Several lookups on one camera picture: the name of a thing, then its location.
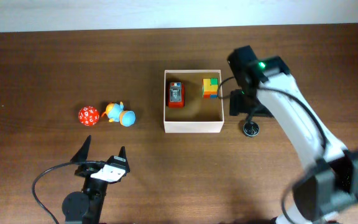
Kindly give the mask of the colourful puzzle cube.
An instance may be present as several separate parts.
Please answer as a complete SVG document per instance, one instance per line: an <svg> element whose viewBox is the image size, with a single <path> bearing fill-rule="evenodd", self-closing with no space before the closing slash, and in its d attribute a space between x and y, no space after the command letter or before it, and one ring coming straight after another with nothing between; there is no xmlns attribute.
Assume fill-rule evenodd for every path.
<svg viewBox="0 0 358 224"><path fill-rule="evenodd" d="M218 87L219 87L219 83L217 78L204 78L203 98L217 98Z"/></svg>

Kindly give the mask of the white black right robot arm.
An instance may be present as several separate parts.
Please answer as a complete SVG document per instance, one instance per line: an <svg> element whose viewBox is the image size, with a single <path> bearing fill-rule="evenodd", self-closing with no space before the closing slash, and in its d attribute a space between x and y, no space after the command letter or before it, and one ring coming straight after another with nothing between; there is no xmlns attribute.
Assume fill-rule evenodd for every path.
<svg viewBox="0 0 358 224"><path fill-rule="evenodd" d="M292 143L304 174L284 196L294 204L273 223L329 223L358 204L358 150L350 151L330 132L307 103L295 78L280 57L257 60L231 54L227 58L245 96L266 107Z"/></svg>

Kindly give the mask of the red toy fire truck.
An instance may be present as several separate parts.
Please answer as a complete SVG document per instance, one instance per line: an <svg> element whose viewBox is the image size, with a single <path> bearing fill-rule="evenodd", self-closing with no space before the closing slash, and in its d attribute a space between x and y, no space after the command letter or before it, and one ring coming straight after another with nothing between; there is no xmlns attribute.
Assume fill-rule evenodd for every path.
<svg viewBox="0 0 358 224"><path fill-rule="evenodd" d="M185 87L183 83L170 82L167 96L167 106L169 108L183 108L185 106Z"/></svg>

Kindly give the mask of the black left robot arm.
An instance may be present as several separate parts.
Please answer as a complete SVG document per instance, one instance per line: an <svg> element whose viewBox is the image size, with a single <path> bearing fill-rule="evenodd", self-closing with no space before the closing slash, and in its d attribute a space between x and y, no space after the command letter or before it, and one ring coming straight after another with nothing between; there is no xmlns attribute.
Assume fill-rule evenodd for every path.
<svg viewBox="0 0 358 224"><path fill-rule="evenodd" d="M70 160L78 166L75 175L85 181L80 191L68 194L62 202L65 223L98 224L108 185L120 182L130 172L124 146L118 155L106 161L91 162L87 160L90 144L91 136L88 136Z"/></svg>

